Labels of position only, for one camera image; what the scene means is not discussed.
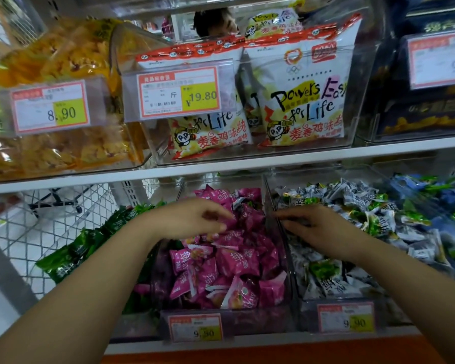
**person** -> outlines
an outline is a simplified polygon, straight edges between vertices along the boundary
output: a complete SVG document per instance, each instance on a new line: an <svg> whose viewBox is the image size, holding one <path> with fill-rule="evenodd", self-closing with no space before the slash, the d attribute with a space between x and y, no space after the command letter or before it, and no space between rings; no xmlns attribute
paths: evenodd
<svg viewBox="0 0 455 364"><path fill-rule="evenodd" d="M372 238L330 208L300 206L276 215L322 254L371 274L443 358L455 363L454 280ZM223 232L221 217L231 213L192 198L134 218L0 337L0 364L99 363L152 247L164 238Z"/></svg>
<svg viewBox="0 0 455 364"><path fill-rule="evenodd" d="M238 32L238 26L228 8L196 11L194 29L201 38L225 36Z"/></svg>

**red price tag border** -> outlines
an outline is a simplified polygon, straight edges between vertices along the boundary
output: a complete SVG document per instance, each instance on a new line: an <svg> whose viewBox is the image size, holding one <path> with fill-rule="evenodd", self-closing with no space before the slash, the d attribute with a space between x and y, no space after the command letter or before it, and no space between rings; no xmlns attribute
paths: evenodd
<svg viewBox="0 0 455 364"><path fill-rule="evenodd" d="M409 74L411 76L411 81L415 81L415 61L414 61L414 53L417 50L421 49L428 49L428 48L415 48L420 41L431 41L431 40L441 40L441 39L447 39L448 41L450 38L455 37L455 32L454 33L448 33L448 34L443 34L443 35L436 35L436 36L424 36L424 37L417 37L417 38L411 38L408 40L408 55L409 55ZM442 85L453 85L455 84L455 79L449 79L449 80L441 80L441 81L434 81L431 83L422 83L422 84L412 84L410 81L410 86L411 89L420 89L420 88L429 88L429 87L437 87L437 86L442 86Z"/></svg>
<svg viewBox="0 0 455 364"><path fill-rule="evenodd" d="M48 89L48 88L58 88L58 87L65 87L68 85L81 85L81 91L82 91L82 103L84 105L84 113L86 115L86 122L85 123L80 123L80 124L67 124L67 125L61 125L60 127L49 127L49 128L36 128L36 129L28 129L28 130L20 130L18 127L18 122L17 122L17 113L15 111L15 100L13 99L13 94L17 92L24 92L24 91L30 91L32 89ZM57 128L68 128L68 127L83 127L87 126L90 124L89 120L89 109L88 105L86 102L88 102L88 97L86 95L86 87L85 87L85 82L84 80L79 80L79 81L72 81L69 83L58 83L54 85L48 85L48 86L41 86L41 87L36 87L36 88L25 88L25 89L17 89L10 91L10 100L12 102L12 116L13 116L13 125L15 126L15 132L17 134L27 134L27 133L43 133L43 132L48 132L48 131L57 131Z"/></svg>
<svg viewBox="0 0 455 364"><path fill-rule="evenodd" d="M335 334L335 333L353 333L351 331L345 332L345 331L337 331L337 330L331 330L331 331L325 331L322 332L322 317L320 315L320 308L321 307L343 307L343 306L350 306L350 307L359 307L362 305L370 305L371 306L371 311L372 311L372 316L373 316L373 324L376 325L376 315L374 313L374 303L372 301L366 301L366 302L357 302L357 303L340 303L340 304L317 304L317 314L318 314L318 320L319 320L319 332L321 334Z"/></svg>
<svg viewBox="0 0 455 364"><path fill-rule="evenodd" d="M219 320L219 330L221 332L221 340L224 340L224 332L223 332L223 325L221 323L221 314L220 313L213 313L213 314L187 314L187 315L169 315L168 317L168 328L170 330L170 340L172 342L176 342L174 341L174 333L172 331L172 320L175 319L175 320L182 320L182 319L185 319L185 320L190 320L192 321L192 319L195 319L195 318L217 318Z"/></svg>
<svg viewBox="0 0 455 364"><path fill-rule="evenodd" d="M219 92L219 80L218 80L218 74L217 74L217 67L216 66L209 66L209 67L198 67L198 68L193 68L193 69L184 69L184 70L172 70L172 71L164 71L161 73L147 73L147 74L139 74L137 75L137 83L138 83L138 97L140 98L140 107L141 107L141 112L140 112L140 117L145 120L148 118L162 118L162 117L173 117L174 115L181 114L188 116L189 114L196 113L196 112L206 112L205 109L191 109L188 111L176 111L176 112L167 112L167 113L154 113L151 115L143 115L144 107L143 107L143 99L141 98L142 96L142 84L140 83L140 79L148 76L155 76L155 75L163 75L163 74L176 74L176 73L184 73L186 71L196 71L196 70L208 70L208 69L214 69L214 83L216 85L216 89ZM219 94L216 97L217 101L217 108L209 109L209 112L217 112L220 111L221 109L221 103L219 101Z"/></svg>

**white shelf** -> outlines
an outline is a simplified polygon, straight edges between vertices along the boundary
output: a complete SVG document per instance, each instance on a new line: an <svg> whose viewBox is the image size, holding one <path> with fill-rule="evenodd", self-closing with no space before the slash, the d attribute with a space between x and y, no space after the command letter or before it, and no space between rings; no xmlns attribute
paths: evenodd
<svg viewBox="0 0 455 364"><path fill-rule="evenodd" d="M129 344L110 344L105 355L140 354L149 352L170 352L185 350L233 349L255 346L276 346L305 344L327 341L360 340L378 337L398 337L419 335L415 326L390 327L380 333L347 333L347 334L312 334L308 332L290 332L236 336L233 340L167 344L163 341L135 342Z"/></svg>
<svg viewBox="0 0 455 364"><path fill-rule="evenodd" d="M428 139L416 142L383 144L379 146L352 147L321 150L307 153L279 154L276 156L243 158L198 164L164 166L149 169L109 171L89 175L68 175L38 180L0 183L0 194L27 190L62 188L75 185L114 183L116 181L140 180L159 177L180 177L208 172L252 170L277 166L314 164L328 161L367 158L403 153L455 148L455 137Z"/></svg>

